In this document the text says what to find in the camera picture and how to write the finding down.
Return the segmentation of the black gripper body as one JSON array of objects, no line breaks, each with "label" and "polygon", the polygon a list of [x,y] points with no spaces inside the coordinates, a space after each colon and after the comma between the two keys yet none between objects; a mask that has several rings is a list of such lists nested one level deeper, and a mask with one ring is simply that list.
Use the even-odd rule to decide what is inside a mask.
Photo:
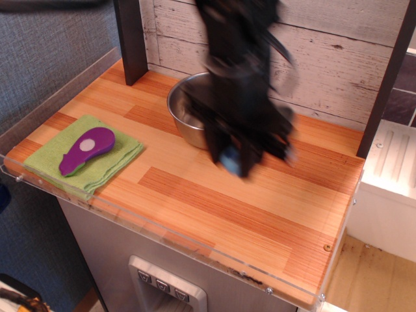
[{"label": "black gripper body", "polygon": [[191,99],[190,113],[205,125],[222,127],[231,145],[240,153],[243,143],[260,147],[287,163],[294,159],[289,137],[294,129],[294,112],[279,107],[268,97],[270,79],[264,69],[210,64],[208,79],[199,86],[186,87]]}]

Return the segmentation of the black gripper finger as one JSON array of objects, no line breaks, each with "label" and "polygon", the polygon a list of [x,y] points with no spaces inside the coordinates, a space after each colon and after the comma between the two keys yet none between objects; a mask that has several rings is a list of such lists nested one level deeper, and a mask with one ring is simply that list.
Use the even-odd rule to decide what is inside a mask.
[{"label": "black gripper finger", "polygon": [[243,143],[240,147],[240,177],[249,176],[250,170],[261,162],[263,150],[250,143]]},{"label": "black gripper finger", "polygon": [[205,125],[204,133],[211,159],[217,163],[221,154],[231,145],[231,136],[222,127],[216,125]]}]

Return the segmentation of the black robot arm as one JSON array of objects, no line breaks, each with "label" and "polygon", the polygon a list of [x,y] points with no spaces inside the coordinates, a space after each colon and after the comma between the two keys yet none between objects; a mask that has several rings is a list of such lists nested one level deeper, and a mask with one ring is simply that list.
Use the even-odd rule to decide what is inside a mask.
[{"label": "black robot arm", "polygon": [[245,178],[265,153],[283,161],[293,156],[289,136],[294,112],[271,102],[270,52],[292,56],[270,33],[277,1],[197,1],[205,25],[207,78],[187,83],[188,111],[204,128],[214,163]]}]

